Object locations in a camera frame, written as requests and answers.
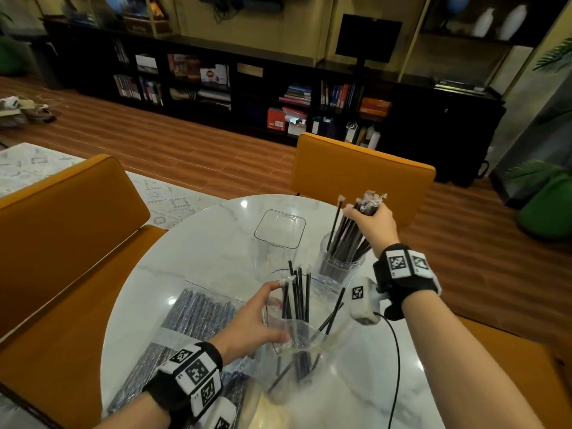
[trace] orange cushion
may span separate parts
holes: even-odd
[[[123,283],[166,230],[144,226],[0,343],[0,382],[66,429],[101,417],[105,329]]]
[[[314,134],[298,138],[290,188],[333,205],[354,203],[368,190],[387,194],[398,225],[408,225],[423,202],[435,168]]]
[[[148,219],[131,180],[109,155],[0,199],[0,338]]]
[[[459,318],[510,376],[546,429],[572,427],[572,403],[550,350],[504,331]]]

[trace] wooden floor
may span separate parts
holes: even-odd
[[[0,78],[0,95],[14,94],[59,116],[0,132],[10,144],[109,153],[126,170],[223,198],[291,193],[292,147]],[[402,238],[427,255],[455,313],[551,346],[570,338],[572,246],[526,236],[488,181],[469,189],[435,183]]]

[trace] chair backrest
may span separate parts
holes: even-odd
[[[0,338],[148,219],[131,180],[109,155],[0,199]]]
[[[408,225],[435,178],[435,168],[314,134],[298,137],[290,188],[337,205],[354,203],[368,190],[387,193],[398,225]]]

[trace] forearm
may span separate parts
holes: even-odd
[[[149,393],[142,393],[96,429],[167,429],[170,422],[169,413],[157,405]]]
[[[445,427],[542,428],[508,375],[435,292],[415,292],[402,308]]]

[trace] red box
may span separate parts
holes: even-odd
[[[284,132],[286,130],[286,123],[284,119],[284,112],[282,108],[268,108],[268,129]]]

